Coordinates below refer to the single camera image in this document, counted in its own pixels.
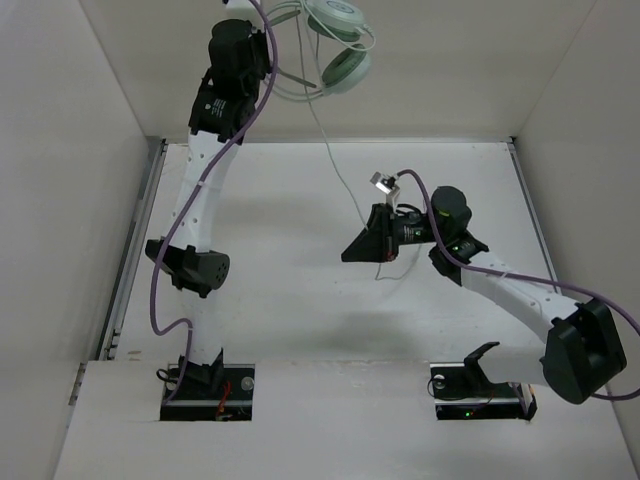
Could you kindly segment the mint green headphones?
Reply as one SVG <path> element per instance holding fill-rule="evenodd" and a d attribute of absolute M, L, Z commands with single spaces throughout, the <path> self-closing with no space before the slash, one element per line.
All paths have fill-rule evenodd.
<path fill-rule="evenodd" d="M 306 103 L 345 94 L 368 75 L 376 36 L 354 3 L 282 1 L 269 9 L 267 18 L 272 26 L 294 22 L 300 34 L 297 45 L 309 42 L 309 50 L 301 52 L 298 74 L 278 70 L 278 78 L 285 81 L 274 87 L 279 98 Z"/>

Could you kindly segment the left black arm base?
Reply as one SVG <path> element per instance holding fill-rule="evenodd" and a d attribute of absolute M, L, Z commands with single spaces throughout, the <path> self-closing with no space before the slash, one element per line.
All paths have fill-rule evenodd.
<path fill-rule="evenodd" d="M 246 422 L 252 420 L 255 366 L 232 364 L 224 367 L 218 384 L 210 388 L 185 378 L 171 401 L 180 369 L 158 369 L 164 383 L 160 420 L 165 422 Z"/>

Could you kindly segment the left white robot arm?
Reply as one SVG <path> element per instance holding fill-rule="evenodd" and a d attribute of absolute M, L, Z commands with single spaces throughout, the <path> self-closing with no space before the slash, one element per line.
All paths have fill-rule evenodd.
<path fill-rule="evenodd" d="M 196 326 L 189 318 L 159 326 L 157 294 L 162 273 L 175 288 L 201 299 L 224 283 L 230 260 L 212 248 L 213 220 L 231 162 L 268 100 L 260 84 L 277 63 L 269 54 L 266 33 L 242 19 L 215 24 L 208 53 L 210 66 L 188 122 L 189 157 L 171 225 L 165 236 L 146 245 L 154 263 L 149 316 L 157 336 L 183 325 L 192 338 Z"/>

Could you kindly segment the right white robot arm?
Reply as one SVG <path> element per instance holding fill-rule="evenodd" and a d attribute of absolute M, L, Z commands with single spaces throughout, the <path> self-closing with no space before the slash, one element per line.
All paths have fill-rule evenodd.
<path fill-rule="evenodd" d="M 366 227 L 342 252 L 344 263 L 387 263 L 404 245 L 430 243 L 435 269 L 475 292 L 528 327 L 542 342 L 532 351 L 508 351 L 487 342 L 463 360 L 462 385 L 480 396 L 508 382 L 550 387 L 581 404 L 627 366 L 609 307 L 596 297 L 580 303 L 533 281 L 519 279 L 467 229 L 472 212 L 465 195 L 442 186 L 430 211 L 387 203 L 373 205 Z"/>

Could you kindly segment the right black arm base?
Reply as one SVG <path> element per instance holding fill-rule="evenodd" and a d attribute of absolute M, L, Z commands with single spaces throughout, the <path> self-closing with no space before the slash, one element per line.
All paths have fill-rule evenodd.
<path fill-rule="evenodd" d="M 431 364 L 427 392 L 440 421 L 531 421 L 538 410 L 529 384 L 482 381 L 476 385 L 468 378 L 463 363 Z"/>

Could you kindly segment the right aluminium rail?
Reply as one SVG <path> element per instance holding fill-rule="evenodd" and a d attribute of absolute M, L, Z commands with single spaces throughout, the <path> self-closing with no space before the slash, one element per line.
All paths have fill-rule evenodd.
<path fill-rule="evenodd" d="M 544 238 L 544 234 L 542 232 L 541 229 L 541 225 L 539 222 L 539 218 L 530 194 L 530 190 L 528 188 L 525 176 L 524 176 L 524 171 L 522 169 L 521 166 L 521 162 L 518 156 L 518 152 L 517 152 L 517 147 L 516 147 L 516 140 L 514 137 L 510 138 L 509 141 L 507 142 L 507 148 L 511 157 L 511 161 L 520 185 L 520 189 L 522 191 L 522 194 L 524 196 L 524 200 L 526 203 L 526 207 L 529 213 L 529 217 L 531 219 L 533 228 L 534 228 L 534 232 L 537 238 L 537 242 L 538 245 L 540 247 L 540 250 L 542 252 L 542 256 L 545 262 L 545 269 L 546 269 L 546 273 L 548 274 L 548 276 L 552 279 L 552 280 L 556 280 L 557 276 L 556 276 L 556 271 L 553 265 L 553 262 L 550 258 L 549 255 L 549 250 L 547 247 L 547 243 L 546 240 Z"/>

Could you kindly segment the aluminium rail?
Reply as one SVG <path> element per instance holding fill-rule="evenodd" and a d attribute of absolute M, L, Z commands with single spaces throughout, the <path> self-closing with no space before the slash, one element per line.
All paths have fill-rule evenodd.
<path fill-rule="evenodd" d="M 537 242 L 538 245 L 540 247 L 540 250 L 542 252 L 542 256 L 545 262 L 545 269 L 546 269 L 546 273 L 548 274 L 548 276 L 552 279 L 552 280 L 556 280 L 557 276 L 556 276 L 556 271 L 553 265 L 553 262 L 550 258 L 549 255 L 549 250 L 547 247 L 547 243 L 546 240 L 544 238 L 544 234 L 542 232 L 541 229 L 541 225 L 539 222 L 539 218 L 530 194 L 530 190 L 528 188 L 525 176 L 524 176 L 524 171 L 522 169 L 521 166 L 521 162 L 518 156 L 518 152 L 517 152 L 517 147 L 516 147 L 516 140 L 514 137 L 510 138 L 509 141 L 507 142 L 507 148 L 511 157 L 511 161 L 520 185 L 520 189 L 522 191 L 522 194 L 524 196 L 524 200 L 526 203 L 526 207 L 529 213 L 529 217 L 531 219 L 533 228 L 534 228 L 534 232 L 537 238 Z"/>
<path fill-rule="evenodd" d="M 167 142 L 162 137 L 147 137 L 148 156 L 135 199 L 134 210 L 129 224 L 116 279 L 111 293 L 107 313 L 99 330 L 91 360 L 112 360 L 121 335 L 129 299 L 135 281 L 137 266 L 144 250 L 155 201 Z"/>

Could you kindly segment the left aluminium rail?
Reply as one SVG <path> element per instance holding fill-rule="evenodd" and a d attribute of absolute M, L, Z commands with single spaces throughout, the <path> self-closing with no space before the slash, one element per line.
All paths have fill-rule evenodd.
<path fill-rule="evenodd" d="M 137 266 L 144 250 L 155 201 L 167 142 L 162 137 L 147 137 L 148 156 L 135 199 L 134 210 L 129 224 L 116 279 L 111 293 L 107 313 L 99 330 L 91 360 L 112 360 L 121 335 L 129 299 L 135 281 Z"/>

